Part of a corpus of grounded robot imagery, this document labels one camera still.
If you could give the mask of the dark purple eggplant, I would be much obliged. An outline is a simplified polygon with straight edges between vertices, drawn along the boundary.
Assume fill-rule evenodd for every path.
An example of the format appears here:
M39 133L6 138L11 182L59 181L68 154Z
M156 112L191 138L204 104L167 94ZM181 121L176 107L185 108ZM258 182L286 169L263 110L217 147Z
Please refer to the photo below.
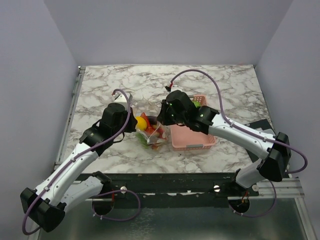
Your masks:
M150 125L154 126L154 125L157 125L157 124L158 124L158 121L157 121L157 117L156 117L156 116L148 115L147 118L148 118L148 121L149 121L149 124L150 124Z

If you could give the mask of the red watermelon slice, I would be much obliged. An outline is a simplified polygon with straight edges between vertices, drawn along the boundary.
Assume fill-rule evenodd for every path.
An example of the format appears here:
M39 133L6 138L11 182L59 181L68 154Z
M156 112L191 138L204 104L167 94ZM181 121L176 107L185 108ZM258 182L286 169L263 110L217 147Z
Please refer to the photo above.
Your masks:
M147 122L147 128L143 132L145 132L148 136L150 136L156 130L157 125L150 125L148 121L148 115L146 115L144 112L141 113L140 117L143 117Z

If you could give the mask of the green custard apple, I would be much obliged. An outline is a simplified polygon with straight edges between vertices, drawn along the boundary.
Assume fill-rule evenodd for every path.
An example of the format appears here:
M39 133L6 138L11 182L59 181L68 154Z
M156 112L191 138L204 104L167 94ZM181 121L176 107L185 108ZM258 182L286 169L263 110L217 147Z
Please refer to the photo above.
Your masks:
M198 102L198 101L193 101L193 104L194 104L194 106L195 106L196 108L199 108L199 107L202 106L201 103Z

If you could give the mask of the clear zip top bag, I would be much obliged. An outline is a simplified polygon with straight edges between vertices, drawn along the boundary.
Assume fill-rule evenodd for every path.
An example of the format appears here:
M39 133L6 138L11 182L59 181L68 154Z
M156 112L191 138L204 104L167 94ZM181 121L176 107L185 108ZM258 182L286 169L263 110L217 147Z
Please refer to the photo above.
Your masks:
M141 144L146 148L158 151L168 142L165 127L157 120L160 108L145 99L138 101L133 107L133 115L137 120L135 129Z

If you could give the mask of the yellow lemon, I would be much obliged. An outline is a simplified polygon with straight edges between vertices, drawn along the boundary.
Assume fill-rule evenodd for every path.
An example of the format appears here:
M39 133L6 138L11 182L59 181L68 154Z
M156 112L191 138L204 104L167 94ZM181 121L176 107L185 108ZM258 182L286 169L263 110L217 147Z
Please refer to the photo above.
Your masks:
M148 127L147 121L141 117L141 116L136 116L135 119L137 120L136 124L136 129L140 131L145 131Z

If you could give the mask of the green grape bunch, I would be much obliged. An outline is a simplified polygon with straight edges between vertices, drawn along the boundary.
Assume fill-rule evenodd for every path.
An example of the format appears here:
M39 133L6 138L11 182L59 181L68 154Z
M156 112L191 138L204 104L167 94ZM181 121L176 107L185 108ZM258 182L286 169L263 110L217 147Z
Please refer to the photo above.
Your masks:
M136 133L136 137L139 141L139 143L144 147L144 148L148 148L150 145L147 143L147 140L145 138L145 136L142 133Z

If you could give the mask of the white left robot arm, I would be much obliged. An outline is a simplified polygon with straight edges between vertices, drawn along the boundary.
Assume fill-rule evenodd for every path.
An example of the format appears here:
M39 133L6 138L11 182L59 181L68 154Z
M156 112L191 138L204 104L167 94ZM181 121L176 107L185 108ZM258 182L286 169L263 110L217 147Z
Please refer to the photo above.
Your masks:
M34 189L25 188L20 194L24 212L22 232L32 235L39 229L51 232L66 213L90 197L106 197L127 193L125 187L113 188L111 179L97 171L76 186L81 173L102 153L116 143L119 135L136 130L137 120L130 103L110 103L102 118L86 129L67 159Z

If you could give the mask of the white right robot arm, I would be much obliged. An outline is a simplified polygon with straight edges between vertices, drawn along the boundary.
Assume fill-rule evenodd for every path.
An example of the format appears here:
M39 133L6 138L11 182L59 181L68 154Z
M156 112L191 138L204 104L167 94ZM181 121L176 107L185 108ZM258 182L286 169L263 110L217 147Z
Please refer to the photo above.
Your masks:
M240 196L262 180L281 182L291 158L289 138L252 129L239 124L209 106L195 106L190 97L180 91L171 92L161 101L157 120L164 126L183 125L194 132L228 140L257 156L251 165L236 171L229 189Z

